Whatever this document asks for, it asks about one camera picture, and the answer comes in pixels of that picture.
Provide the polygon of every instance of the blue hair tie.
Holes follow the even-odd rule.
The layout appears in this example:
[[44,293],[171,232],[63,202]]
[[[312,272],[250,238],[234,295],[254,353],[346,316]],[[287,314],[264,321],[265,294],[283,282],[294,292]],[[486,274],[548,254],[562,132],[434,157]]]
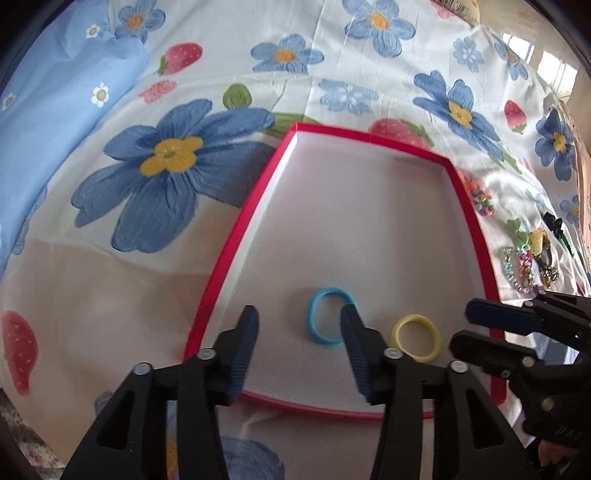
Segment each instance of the blue hair tie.
[[308,332],[316,342],[322,345],[339,346],[343,344],[342,338],[326,338],[318,333],[316,325],[314,324],[314,310],[316,309],[316,304],[322,297],[330,294],[339,295],[345,301],[345,304],[355,305],[353,297],[340,288],[325,288],[324,290],[320,290],[314,295],[308,306]]

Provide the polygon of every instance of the bed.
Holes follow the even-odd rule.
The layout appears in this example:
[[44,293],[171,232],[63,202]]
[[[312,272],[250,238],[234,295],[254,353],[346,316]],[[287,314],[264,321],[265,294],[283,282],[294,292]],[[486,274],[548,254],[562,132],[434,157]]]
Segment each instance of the bed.
[[[181,360],[239,209],[295,122],[451,159],[502,301],[532,295],[504,249],[539,230],[550,288],[591,293],[568,113],[494,32],[429,0],[77,0],[0,103],[0,383],[65,462],[133,365]],[[515,399],[501,409],[514,423]],[[220,426],[236,478],[368,477],[379,432],[246,401]]]

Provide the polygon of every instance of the screw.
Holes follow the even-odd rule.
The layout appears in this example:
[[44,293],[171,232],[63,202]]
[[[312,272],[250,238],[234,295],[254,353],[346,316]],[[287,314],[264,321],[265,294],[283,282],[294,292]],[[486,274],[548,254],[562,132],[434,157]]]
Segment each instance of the screw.
[[402,358],[404,354],[403,354],[402,350],[400,350],[398,348],[390,347],[390,348],[386,348],[386,350],[384,350],[384,355],[387,358],[391,358],[392,360],[398,360],[399,358]]
[[533,367],[534,363],[535,363],[535,360],[530,356],[525,356],[521,359],[521,365],[523,365],[526,368]]
[[197,358],[200,360],[211,360],[212,358],[215,358],[216,355],[217,352],[213,348],[202,348],[199,350],[199,353],[197,353]]
[[146,362],[141,362],[140,364],[137,364],[133,369],[133,373],[136,375],[149,374],[151,371],[152,371],[152,365],[150,365]]
[[554,400],[552,400],[550,397],[546,397],[542,400],[541,407],[544,411],[552,410],[554,408]]
[[457,374],[465,374],[468,371],[468,366],[460,360],[454,360],[449,366]]

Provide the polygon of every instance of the blue pillow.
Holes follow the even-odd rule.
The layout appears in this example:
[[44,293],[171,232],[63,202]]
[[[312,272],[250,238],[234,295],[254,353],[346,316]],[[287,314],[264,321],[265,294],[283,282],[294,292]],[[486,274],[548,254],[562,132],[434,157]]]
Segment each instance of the blue pillow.
[[37,38],[0,97],[0,277],[45,185],[148,64],[109,32],[108,0],[73,2]]

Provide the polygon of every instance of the yellow ring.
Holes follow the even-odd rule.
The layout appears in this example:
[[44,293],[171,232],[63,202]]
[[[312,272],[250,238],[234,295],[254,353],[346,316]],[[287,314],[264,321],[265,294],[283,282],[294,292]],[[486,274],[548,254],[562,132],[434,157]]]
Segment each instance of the yellow ring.
[[[400,329],[407,323],[411,322],[420,323],[431,334],[431,338],[433,339],[433,350],[427,356],[413,355],[400,344]],[[433,322],[431,320],[429,320],[427,317],[424,317],[423,315],[413,313],[411,315],[406,315],[406,317],[402,317],[396,323],[396,325],[394,325],[394,328],[392,329],[392,333],[390,335],[390,345],[401,349],[404,353],[406,353],[409,357],[415,359],[417,362],[421,364],[426,364],[427,362],[433,360],[437,355],[439,355],[439,352],[441,350],[441,335],[439,335],[439,330],[437,330],[437,328],[435,327],[435,325],[433,325]]]

